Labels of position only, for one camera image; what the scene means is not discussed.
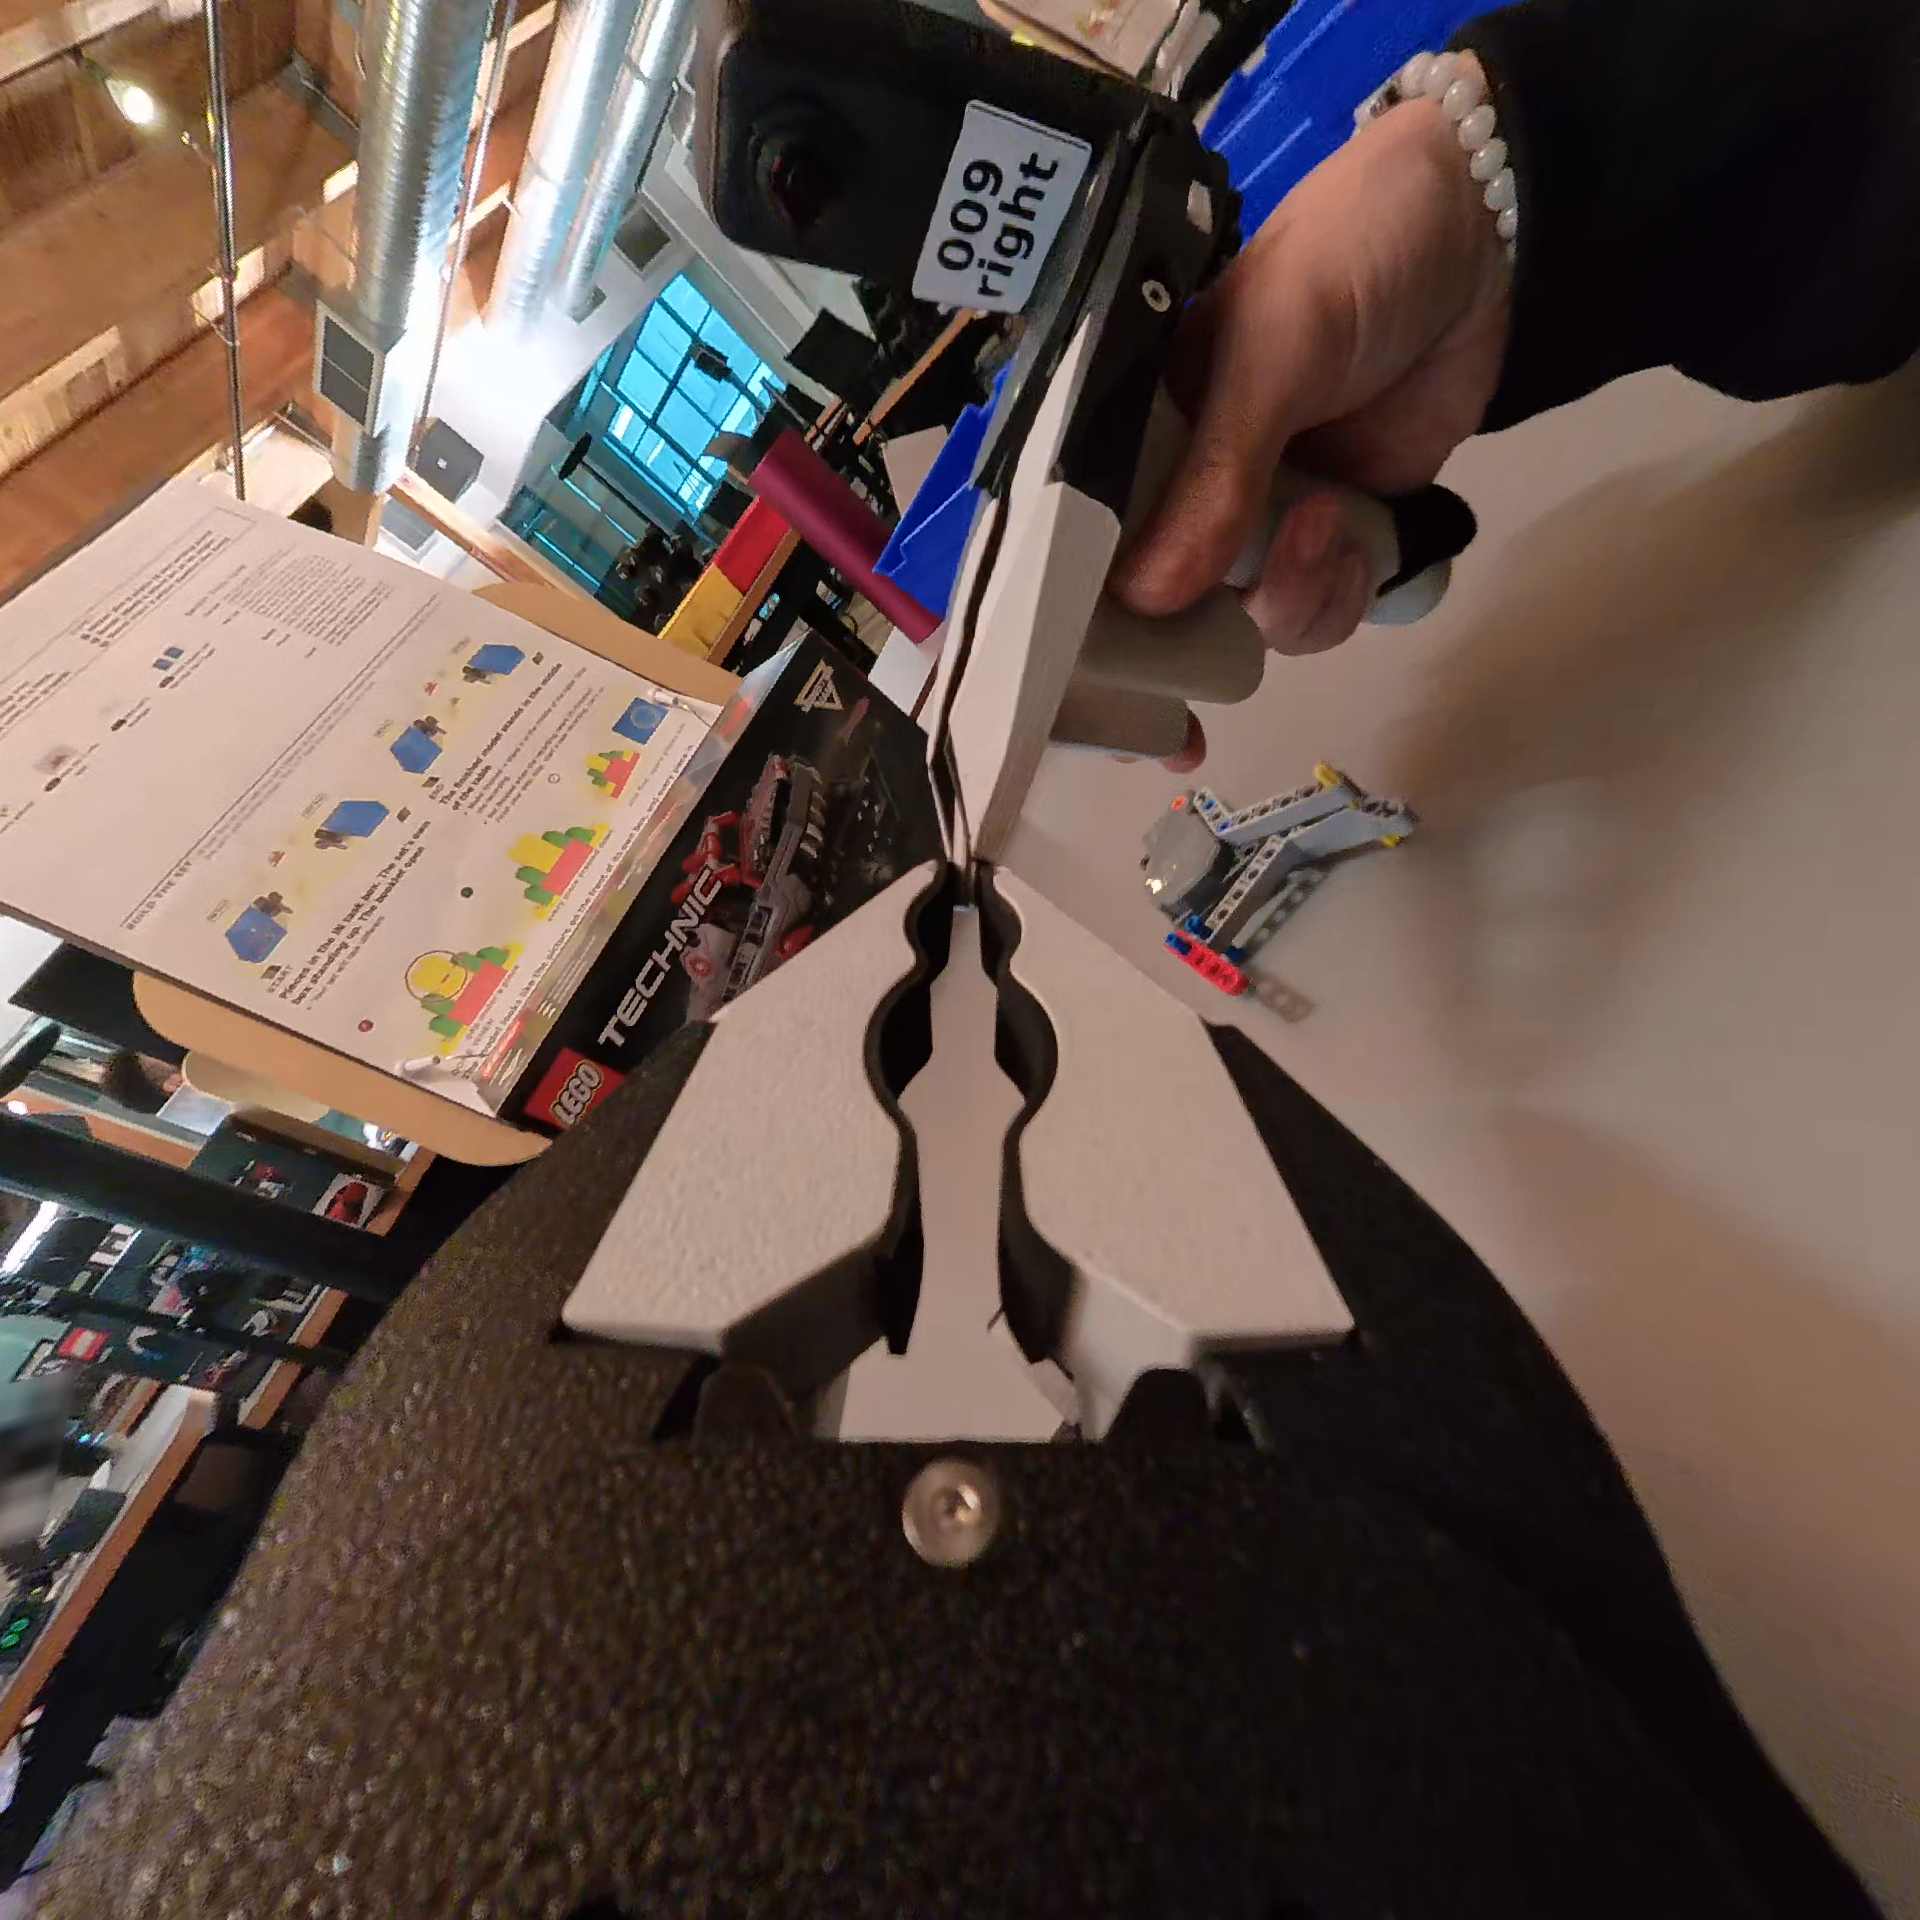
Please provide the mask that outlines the maroon cylinder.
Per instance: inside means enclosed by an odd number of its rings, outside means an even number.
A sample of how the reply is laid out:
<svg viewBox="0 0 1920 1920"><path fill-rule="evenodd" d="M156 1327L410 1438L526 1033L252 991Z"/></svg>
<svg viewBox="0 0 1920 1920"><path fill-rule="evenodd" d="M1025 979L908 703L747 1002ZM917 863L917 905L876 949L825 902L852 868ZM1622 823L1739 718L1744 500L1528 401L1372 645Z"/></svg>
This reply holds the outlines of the maroon cylinder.
<svg viewBox="0 0 1920 1920"><path fill-rule="evenodd" d="M803 431L787 428L777 434L752 468L749 486L760 503L772 507L785 526L897 631L912 643L929 643L939 631L945 617L877 567L891 537L890 526L827 467Z"/></svg>

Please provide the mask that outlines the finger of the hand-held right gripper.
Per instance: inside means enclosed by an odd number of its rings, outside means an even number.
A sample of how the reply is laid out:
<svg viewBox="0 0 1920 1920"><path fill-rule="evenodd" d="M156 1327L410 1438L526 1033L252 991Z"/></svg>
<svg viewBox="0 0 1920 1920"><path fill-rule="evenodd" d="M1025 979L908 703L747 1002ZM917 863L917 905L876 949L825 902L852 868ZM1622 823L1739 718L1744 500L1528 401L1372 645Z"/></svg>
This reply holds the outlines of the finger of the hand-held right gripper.
<svg viewBox="0 0 1920 1920"><path fill-rule="evenodd" d="M992 583L992 494L977 503L968 550L956 581L956 596L942 659L929 687L929 785L952 868L971 868L971 820L956 745L958 697L968 686L977 627Z"/></svg>
<svg viewBox="0 0 1920 1920"><path fill-rule="evenodd" d="M1013 478L977 540L949 676L949 858L994 860L1017 825L1117 543L1114 507L1059 475L1072 410L1098 359L1081 321L1027 428Z"/></svg>

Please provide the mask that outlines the person's right hand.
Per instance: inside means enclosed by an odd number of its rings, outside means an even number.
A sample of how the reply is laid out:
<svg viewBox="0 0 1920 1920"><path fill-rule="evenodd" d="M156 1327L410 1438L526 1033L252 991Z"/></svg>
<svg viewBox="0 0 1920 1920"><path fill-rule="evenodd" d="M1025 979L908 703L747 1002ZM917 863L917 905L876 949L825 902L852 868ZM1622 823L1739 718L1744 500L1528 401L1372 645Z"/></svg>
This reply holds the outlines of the person's right hand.
<svg viewBox="0 0 1920 1920"><path fill-rule="evenodd" d="M1184 310L1163 386L1184 458L1110 594L1171 617L1220 588L1294 468L1394 498L1478 431L1512 270L1457 121L1405 99L1356 130Z"/></svg>

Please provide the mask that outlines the cardboard instruction board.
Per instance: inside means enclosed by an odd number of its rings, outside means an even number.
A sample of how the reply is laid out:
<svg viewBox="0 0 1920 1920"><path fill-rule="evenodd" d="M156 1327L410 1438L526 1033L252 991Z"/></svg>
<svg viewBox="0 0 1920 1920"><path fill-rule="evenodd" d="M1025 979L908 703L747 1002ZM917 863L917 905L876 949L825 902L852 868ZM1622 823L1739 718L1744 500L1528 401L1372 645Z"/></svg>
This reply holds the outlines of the cardboard instruction board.
<svg viewBox="0 0 1920 1920"><path fill-rule="evenodd" d="M173 479L5 598L5 916L193 1057L472 1166L738 676Z"/></svg>

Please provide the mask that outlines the thin metal rod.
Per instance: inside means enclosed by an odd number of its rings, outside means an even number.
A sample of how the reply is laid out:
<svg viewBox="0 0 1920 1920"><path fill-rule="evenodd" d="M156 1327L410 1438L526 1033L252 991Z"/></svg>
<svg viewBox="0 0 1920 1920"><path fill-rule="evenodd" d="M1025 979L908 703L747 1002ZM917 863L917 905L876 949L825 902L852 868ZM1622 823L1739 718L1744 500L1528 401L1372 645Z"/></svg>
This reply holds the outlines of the thin metal rod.
<svg viewBox="0 0 1920 1920"><path fill-rule="evenodd" d="M204 5L204 45L208 70L208 169L213 181L216 205L216 239L217 239L217 284L220 284L220 338L224 342L226 361L226 397L229 397L229 450L226 470L232 478L232 494L235 500L249 498L246 479L246 410L245 410L245 370L243 345L238 331L238 291L235 291L235 205L234 205L234 143L226 90L226 36L224 13L220 2Z"/></svg>

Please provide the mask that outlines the person's right forearm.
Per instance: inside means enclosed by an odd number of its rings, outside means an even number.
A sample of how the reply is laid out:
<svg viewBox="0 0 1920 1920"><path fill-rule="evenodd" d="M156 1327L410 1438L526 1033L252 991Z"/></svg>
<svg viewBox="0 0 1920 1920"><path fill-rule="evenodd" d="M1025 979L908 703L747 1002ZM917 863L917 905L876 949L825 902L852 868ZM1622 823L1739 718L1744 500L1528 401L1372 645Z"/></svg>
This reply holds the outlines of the person's right forearm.
<svg viewBox="0 0 1920 1920"><path fill-rule="evenodd" d="M1915 357L1915 2L1514 5L1454 47L1518 181L1486 434L1656 367L1780 401Z"/></svg>

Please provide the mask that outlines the large yellow red brick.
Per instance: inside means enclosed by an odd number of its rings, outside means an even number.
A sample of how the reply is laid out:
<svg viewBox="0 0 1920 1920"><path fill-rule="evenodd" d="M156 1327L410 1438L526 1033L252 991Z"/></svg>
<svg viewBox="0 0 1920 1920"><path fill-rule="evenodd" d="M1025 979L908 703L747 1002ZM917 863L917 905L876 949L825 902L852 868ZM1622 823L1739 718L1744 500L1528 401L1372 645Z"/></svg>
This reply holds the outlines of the large yellow red brick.
<svg viewBox="0 0 1920 1920"><path fill-rule="evenodd" d="M722 665L747 636L797 548L800 537L779 510L754 495L659 637L685 657Z"/></svg>

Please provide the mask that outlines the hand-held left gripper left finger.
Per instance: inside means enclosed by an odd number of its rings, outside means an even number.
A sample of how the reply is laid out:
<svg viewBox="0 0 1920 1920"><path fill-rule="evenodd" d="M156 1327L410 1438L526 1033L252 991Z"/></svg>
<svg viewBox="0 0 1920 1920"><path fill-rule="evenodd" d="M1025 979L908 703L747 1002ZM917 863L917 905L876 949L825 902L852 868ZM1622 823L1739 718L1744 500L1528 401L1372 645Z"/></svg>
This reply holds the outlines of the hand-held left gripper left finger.
<svg viewBox="0 0 1920 1920"><path fill-rule="evenodd" d="M560 1341L654 1369L646 1444L702 1423L894 1436L861 1375L912 1379L929 1300L923 1164L904 1090L931 1057L952 874L918 863L800 959L690 1027L560 1159Z"/></svg>

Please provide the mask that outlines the silver ventilation duct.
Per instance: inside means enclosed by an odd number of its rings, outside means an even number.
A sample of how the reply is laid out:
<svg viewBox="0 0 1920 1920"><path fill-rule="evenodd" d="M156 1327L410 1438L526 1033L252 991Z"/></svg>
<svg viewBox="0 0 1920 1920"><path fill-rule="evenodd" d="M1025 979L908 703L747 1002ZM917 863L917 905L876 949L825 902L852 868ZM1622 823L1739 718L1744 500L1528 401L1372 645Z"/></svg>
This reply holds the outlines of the silver ventilation duct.
<svg viewBox="0 0 1920 1920"><path fill-rule="evenodd" d="M587 321L613 238L675 103L694 2L564 2L513 191L488 322L506 338L549 306Z"/></svg>
<svg viewBox="0 0 1920 1920"><path fill-rule="evenodd" d="M490 2L363 6L353 265L317 330L334 475L362 495L393 486L426 404L493 17Z"/></svg>

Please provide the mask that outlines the black lego set box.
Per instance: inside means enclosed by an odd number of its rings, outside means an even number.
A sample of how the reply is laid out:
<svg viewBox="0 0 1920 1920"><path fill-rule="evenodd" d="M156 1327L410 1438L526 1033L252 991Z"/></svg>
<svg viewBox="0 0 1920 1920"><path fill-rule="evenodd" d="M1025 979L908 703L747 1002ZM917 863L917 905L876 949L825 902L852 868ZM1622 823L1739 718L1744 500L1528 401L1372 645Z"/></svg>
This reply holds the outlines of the black lego set box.
<svg viewBox="0 0 1920 1920"><path fill-rule="evenodd" d="M621 862L537 1043L513 1057L502 1117L564 1133L942 850L923 732L827 641L790 641L740 681Z"/></svg>

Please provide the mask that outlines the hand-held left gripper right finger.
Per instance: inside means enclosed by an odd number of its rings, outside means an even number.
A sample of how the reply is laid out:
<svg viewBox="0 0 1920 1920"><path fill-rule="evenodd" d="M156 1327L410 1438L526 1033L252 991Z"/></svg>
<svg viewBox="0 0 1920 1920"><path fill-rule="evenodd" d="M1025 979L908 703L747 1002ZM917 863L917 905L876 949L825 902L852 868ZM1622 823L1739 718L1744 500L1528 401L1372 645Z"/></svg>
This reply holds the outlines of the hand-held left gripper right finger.
<svg viewBox="0 0 1920 1920"><path fill-rule="evenodd" d="M1105 1438L1137 1381L1356 1331L1216 1031L1025 881L985 876L1001 1153L998 1299Z"/></svg>

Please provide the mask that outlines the large window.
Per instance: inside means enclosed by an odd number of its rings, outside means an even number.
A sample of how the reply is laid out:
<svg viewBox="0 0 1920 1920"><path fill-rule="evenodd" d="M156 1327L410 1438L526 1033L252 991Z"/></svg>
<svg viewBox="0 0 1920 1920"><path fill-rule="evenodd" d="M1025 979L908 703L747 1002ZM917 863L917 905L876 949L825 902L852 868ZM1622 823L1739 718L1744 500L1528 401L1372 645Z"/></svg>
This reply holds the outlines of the large window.
<svg viewBox="0 0 1920 1920"><path fill-rule="evenodd" d="M593 586L651 531L708 556L749 500L713 443L796 421L779 373L678 275L547 417L501 518Z"/></svg>

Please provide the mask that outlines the grey lego assembly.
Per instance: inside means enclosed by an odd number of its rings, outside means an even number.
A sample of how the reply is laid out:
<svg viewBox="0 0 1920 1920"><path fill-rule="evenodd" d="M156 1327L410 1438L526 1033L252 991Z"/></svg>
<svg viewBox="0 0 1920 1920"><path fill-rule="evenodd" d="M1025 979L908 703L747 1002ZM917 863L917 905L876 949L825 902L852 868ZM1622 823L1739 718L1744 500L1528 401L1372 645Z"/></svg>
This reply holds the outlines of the grey lego assembly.
<svg viewBox="0 0 1920 1920"><path fill-rule="evenodd" d="M1329 761L1248 806L1206 786L1174 796L1142 831L1138 876L1163 915L1165 951L1224 997L1246 1002L1260 951L1329 877L1420 830L1403 799L1366 793Z"/></svg>

